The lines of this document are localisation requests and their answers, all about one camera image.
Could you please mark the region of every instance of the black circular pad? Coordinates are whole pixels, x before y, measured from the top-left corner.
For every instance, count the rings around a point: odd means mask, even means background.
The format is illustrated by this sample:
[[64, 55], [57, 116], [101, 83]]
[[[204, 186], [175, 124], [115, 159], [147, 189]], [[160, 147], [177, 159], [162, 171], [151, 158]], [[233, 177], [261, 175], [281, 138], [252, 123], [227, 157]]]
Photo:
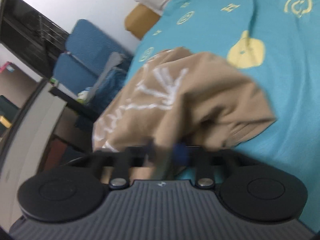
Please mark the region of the black circular pad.
[[83, 217], [103, 200], [100, 181], [85, 168], [62, 166], [42, 172], [18, 190], [21, 210], [44, 222], [65, 222]]
[[249, 220], [279, 222], [296, 218], [308, 198], [304, 184], [267, 165], [238, 168], [220, 187], [223, 203]]

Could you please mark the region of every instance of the pink object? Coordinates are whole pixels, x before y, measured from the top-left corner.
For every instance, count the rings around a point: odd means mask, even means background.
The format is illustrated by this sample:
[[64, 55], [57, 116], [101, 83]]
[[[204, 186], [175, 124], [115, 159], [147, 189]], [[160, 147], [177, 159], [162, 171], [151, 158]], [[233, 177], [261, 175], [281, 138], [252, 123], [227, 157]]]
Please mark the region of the pink object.
[[11, 64], [11, 62], [9, 62], [9, 61], [7, 61], [6, 63], [4, 63], [1, 67], [0, 67], [0, 73], [2, 72], [2, 71], [4, 71], [6, 68], [7, 68], [7, 66], [9, 66]]

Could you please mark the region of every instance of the window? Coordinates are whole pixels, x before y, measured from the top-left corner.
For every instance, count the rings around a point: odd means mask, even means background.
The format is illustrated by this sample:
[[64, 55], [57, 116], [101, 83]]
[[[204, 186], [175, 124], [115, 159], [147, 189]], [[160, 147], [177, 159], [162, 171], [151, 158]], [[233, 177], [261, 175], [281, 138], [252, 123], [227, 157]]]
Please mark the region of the window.
[[22, 0], [2, 0], [0, 42], [40, 75], [50, 78], [69, 34]]

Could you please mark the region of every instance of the metal screw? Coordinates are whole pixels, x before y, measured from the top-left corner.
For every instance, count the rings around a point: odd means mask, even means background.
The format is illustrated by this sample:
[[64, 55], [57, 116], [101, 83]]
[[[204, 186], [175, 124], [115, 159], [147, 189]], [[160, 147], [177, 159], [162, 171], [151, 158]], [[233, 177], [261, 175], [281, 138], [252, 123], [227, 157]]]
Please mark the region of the metal screw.
[[213, 180], [209, 178], [202, 178], [198, 180], [198, 185], [201, 187], [208, 187], [213, 184]]
[[123, 178], [116, 178], [111, 181], [111, 185], [114, 187], [121, 187], [121, 186], [125, 185], [126, 183], [127, 183], [127, 181]]

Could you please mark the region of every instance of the blue cloth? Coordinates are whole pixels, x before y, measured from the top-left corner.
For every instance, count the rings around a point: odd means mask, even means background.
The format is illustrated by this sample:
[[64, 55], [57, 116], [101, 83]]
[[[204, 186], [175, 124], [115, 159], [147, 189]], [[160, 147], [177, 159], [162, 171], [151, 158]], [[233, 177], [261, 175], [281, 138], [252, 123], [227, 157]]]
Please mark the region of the blue cloth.
[[116, 97], [117, 93], [122, 89], [126, 76], [127, 73], [122, 69], [111, 69], [105, 80], [98, 87], [94, 97], [86, 106], [94, 109], [98, 114], [102, 114]]
[[319, 1], [172, 0], [127, 77], [159, 51], [180, 46], [241, 67], [266, 92], [277, 121], [237, 149], [304, 182], [300, 218], [313, 230], [320, 229]]

